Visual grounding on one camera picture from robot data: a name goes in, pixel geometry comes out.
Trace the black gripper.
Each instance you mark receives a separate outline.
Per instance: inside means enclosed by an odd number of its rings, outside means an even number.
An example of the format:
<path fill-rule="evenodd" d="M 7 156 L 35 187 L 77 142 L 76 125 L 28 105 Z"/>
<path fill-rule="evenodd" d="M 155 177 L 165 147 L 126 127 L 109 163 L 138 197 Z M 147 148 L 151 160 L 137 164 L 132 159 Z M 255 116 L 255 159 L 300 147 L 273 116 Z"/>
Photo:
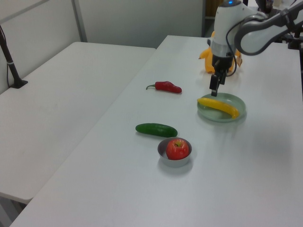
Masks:
<path fill-rule="evenodd" d="M 214 74 L 211 76 L 209 86 L 212 96 L 217 96 L 219 83 L 222 85 L 225 84 L 225 79 L 228 76 L 228 72 L 229 69 L 232 67 L 233 61 L 234 58 L 231 56 L 219 57 L 213 54 L 212 66 L 214 68 Z"/>

